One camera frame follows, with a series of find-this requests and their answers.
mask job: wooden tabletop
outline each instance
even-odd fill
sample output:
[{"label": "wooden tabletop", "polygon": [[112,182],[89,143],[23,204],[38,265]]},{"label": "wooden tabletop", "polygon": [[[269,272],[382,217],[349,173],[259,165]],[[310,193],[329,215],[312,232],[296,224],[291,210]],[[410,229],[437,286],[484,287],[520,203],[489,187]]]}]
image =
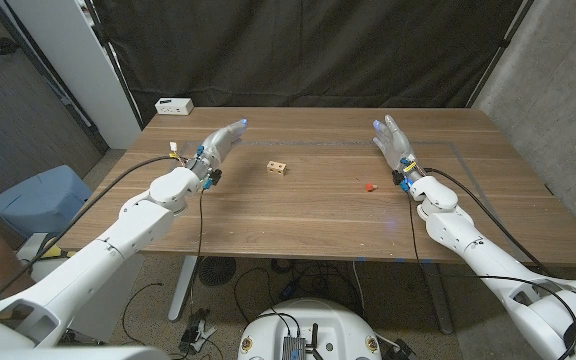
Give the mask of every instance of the wooden tabletop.
[{"label": "wooden tabletop", "polygon": [[[247,118],[244,141],[222,165],[221,182],[204,193],[203,255],[412,261],[407,195],[394,186],[371,142],[372,122],[386,114],[406,133],[422,166],[463,182],[543,263],[576,266],[576,220],[474,109],[195,108],[189,116],[157,115],[95,195],[130,166],[167,154],[170,141],[189,156],[216,129]],[[266,172],[270,160],[287,164],[285,176]],[[160,161],[128,175],[60,246],[76,250],[95,239],[125,201],[172,166]],[[455,190],[483,234],[525,260],[466,194],[437,178]],[[379,188],[366,192],[369,182]],[[422,260],[459,262],[428,237],[416,212],[413,219]],[[198,240],[196,196],[169,234],[145,252],[196,254]]]}]

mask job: gray wall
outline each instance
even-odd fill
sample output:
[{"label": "gray wall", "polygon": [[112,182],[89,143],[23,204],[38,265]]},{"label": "gray wall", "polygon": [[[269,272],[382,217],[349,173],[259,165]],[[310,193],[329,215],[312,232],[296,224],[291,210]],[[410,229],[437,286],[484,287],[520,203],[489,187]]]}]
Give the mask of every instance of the gray wall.
[{"label": "gray wall", "polygon": [[[576,217],[576,1],[535,1],[474,107]],[[538,358],[483,284],[447,290],[464,359]]]}]

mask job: wooden cube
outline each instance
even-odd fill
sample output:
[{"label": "wooden cube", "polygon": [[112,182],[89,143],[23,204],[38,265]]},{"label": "wooden cube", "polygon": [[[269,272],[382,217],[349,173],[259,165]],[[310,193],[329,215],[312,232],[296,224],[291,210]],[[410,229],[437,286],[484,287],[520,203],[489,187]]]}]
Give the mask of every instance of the wooden cube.
[{"label": "wooden cube", "polygon": [[286,172],[286,164],[270,161],[268,165],[266,165],[266,170],[268,170],[270,173],[283,176]]}]

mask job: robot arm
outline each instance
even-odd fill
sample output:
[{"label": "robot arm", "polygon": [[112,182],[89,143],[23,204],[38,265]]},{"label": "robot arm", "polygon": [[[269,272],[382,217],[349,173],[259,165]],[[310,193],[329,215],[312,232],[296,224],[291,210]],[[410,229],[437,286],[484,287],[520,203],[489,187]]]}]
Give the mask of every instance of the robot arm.
[{"label": "robot arm", "polygon": [[[386,125],[375,121],[377,137],[373,141],[393,168],[402,189],[421,202],[417,213],[426,221],[430,237],[463,258],[478,276],[515,278],[546,287],[563,299],[576,317],[576,281],[534,273],[481,234],[472,218],[457,205],[457,195],[434,177],[425,176],[392,117],[386,116],[385,120]],[[576,322],[573,324],[558,299],[539,287],[515,280],[483,278],[482,281],[542,358],[557,359],[566,351],[574,338]]]},{"label": "robot arm", "polygon": [[174,216],[187,208],[185,197],[196,194],[202,184],[210,187],[215,179],[211,175],[246,126],[244,119],[210,135],[203,145],[210,152],[198,151],[193,168],[178,167],[155,179],[149,190],[128,200],[119,219],[90,244],[36,285],[1,300],[0,317],[14,310],[22,319],[14,325],[0,322],[0,350],[54,346],[77,310],[126,259],[168,233]]}]

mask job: table leg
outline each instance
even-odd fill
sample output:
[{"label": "table leg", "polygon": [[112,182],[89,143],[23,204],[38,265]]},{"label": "table leg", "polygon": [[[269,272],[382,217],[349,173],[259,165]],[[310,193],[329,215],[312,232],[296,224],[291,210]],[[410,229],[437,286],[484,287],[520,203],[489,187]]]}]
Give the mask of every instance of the table leg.
[{"label": "table leg", "polygon": [[450,309],[448,308],[444,285],[441,282],[441,277],[439,277],[439,266],[433,263],[423,263],[421,266],[424,268],[424,277],[426,278],[426,284],[428,284],[432,304],[435,307],[439,330],[446,335],[452,334],[452,319],[450,318]]},{"label": "table leg", "polygon": [[170,311],[168,311],[168,320],[170,321],[176,321],[181,315],[181,307],[184,304],[184,299],[188,292],[188,285],[190,285],[190,279],[197,264],[197,257],[184,256],[183,261],[184,264],[181,266],[179,280],[177,280],[177,288],[175,289],[175,294],[172,296]]}]

